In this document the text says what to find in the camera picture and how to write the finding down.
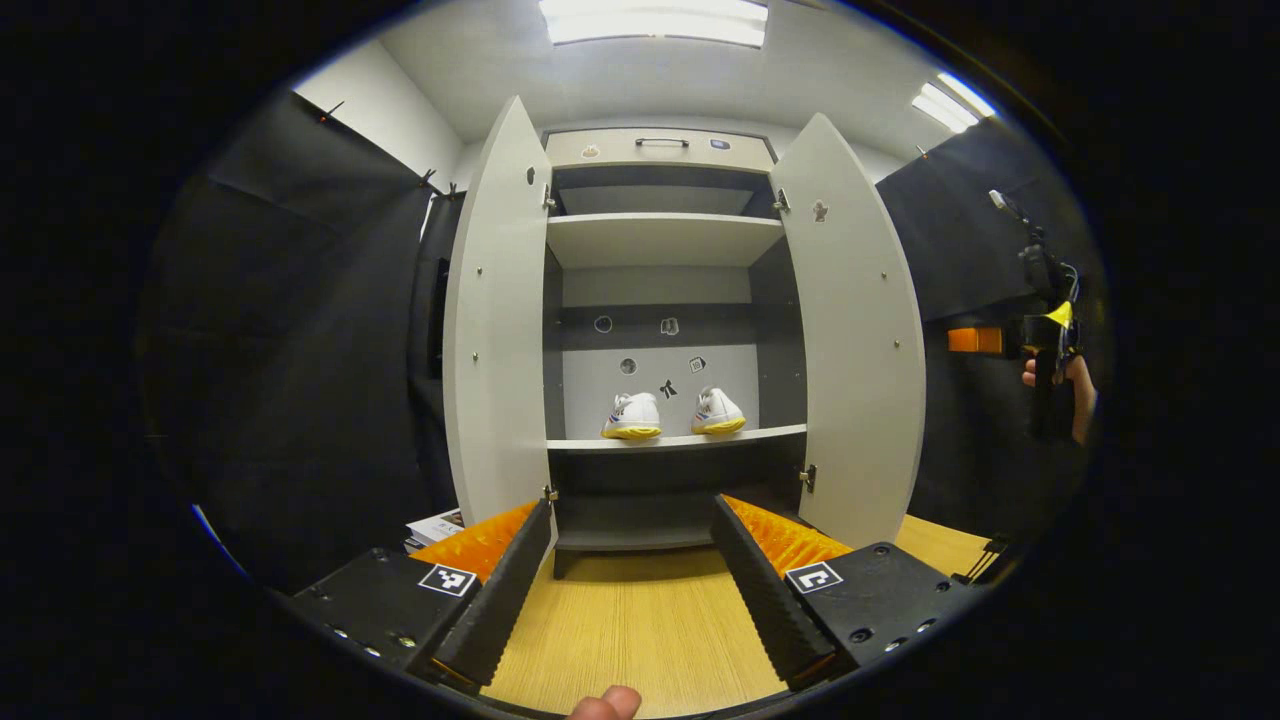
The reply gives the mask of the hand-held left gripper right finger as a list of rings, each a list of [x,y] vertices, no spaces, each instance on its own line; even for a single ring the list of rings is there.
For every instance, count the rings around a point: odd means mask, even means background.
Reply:
[[[988,592],[890,542],[851,550],[727,495],[713,506],[710,537],[774,673],[792,691],[901,653]]]

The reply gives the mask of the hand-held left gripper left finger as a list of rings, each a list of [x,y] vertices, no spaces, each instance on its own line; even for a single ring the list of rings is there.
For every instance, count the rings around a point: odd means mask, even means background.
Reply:
[[[540,498],[413,555],[372,548],[287,603],[378,664],[476,693],[493,683],[552,536],[553,505]]]

